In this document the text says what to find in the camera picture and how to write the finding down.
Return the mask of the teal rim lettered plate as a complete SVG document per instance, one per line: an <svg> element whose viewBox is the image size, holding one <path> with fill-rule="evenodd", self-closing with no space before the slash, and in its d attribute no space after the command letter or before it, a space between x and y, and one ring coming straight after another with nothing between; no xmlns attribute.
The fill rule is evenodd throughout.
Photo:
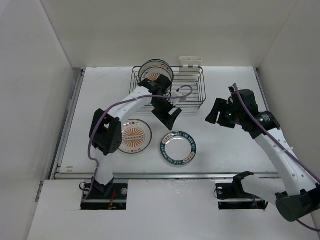
<svg viewBox="0 0 320 240"><path fill-rule="evenodd" d="M160 141L159 150L166 163L175 167L183 167L196 157L197 144L187 132L171 131Z"/></svg>

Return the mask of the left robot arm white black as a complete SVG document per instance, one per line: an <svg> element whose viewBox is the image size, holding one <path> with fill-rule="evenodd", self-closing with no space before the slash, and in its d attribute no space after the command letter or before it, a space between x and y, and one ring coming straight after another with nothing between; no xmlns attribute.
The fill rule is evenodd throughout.
<svg viewBox="0 0 320 240"><path fill-rule="evenodd" d="M153 115L171 130L181 113L176 108L179 101L187 96L176 90L169 93L172 82L160 75L157 80L142 80L125 99L111 105L108 109L95 111L89 132L87 155L96 164L91 178L90 191L100 198L111 195L114 176L113 170L105 157L116 152L122 144L122 126L142 107L151 104Z"/></svg>

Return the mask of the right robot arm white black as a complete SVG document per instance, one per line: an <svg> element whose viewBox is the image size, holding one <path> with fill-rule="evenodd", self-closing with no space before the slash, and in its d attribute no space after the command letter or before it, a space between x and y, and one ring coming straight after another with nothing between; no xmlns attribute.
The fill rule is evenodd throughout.
<svg viewBox="0 0 320 240"><path fill-rule="evenodd" d="M245 171L235 175L231 183L216 185L223 190L221 200L258 197L274 205L288 222L319 210L319 179L299 162L275 116L259 111L253 91L230 87L230 97L217 98L205 120L230 129L241 126L268 156L282 181L270 183Z"/></svg>

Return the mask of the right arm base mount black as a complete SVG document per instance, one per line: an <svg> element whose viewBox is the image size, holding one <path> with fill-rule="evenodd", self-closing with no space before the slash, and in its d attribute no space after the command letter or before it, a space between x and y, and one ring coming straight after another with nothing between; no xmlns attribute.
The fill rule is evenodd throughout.
<svg viewBox="0 0 320 240"><path fill-rule="evenodd" d="M255 195L237 193L233 183L216 182L214 197L219 210L265 210L269 203Z"/></svg>

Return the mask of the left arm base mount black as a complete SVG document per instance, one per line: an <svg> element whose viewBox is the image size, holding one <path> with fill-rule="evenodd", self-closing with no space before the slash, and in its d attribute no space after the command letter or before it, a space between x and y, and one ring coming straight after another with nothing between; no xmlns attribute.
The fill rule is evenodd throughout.
<svg viewBox="0 0 320 240"><path fill-rule="evenodd" d="M108 195L104 195L96 187L90 191L91 184L82 182L79 188L83 191L81 210L122 211L127 209L128 184L114 183Z"/></svg>

